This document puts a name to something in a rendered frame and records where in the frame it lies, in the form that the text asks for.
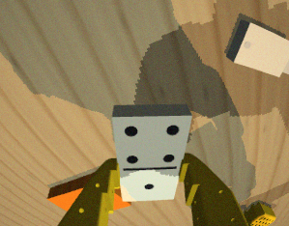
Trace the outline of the orange square pad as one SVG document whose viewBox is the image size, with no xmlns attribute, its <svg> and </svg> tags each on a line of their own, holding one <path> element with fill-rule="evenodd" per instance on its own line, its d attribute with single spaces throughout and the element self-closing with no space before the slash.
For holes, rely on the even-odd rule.
<svg viewBox="0 0 289 226">
<path fill-rule="evenodd" d="M 92 173 L 84 177 L 72 180 L 70 182 L 51 187 L 47 196 L 47 200 L 64 209 L 65 211 L 68 211 L 80 191 L 89 182 L 90 178 L 94 174 L 95 173 Z M 118 210 L 128 206 L 131 206 L 131 201 L 122 201 L 121 187 L 115 189 L 114 210 Z"/>
</svg>

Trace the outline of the white usb stick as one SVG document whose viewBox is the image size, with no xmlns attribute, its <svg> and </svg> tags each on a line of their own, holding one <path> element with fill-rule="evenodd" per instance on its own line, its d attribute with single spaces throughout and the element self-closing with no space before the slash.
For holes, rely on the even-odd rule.
<svg viewBox="0 0 289 226">
<path fill-rule="evenodd" d="M 289 41 L 241 20 L 226 57 L 232 62 L 280 77 L 289 74 Z"/>
</svg>

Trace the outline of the white domino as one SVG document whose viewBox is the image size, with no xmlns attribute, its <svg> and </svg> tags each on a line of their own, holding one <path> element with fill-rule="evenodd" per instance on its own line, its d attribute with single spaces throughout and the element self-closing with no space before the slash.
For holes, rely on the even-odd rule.
<svg viewBox="0 0 289 226">
<path fill-rule="evenodd" d="M 174 199 L 191 118 L 187 104 L 114 105 L 123 202 Z"/>
</svg>

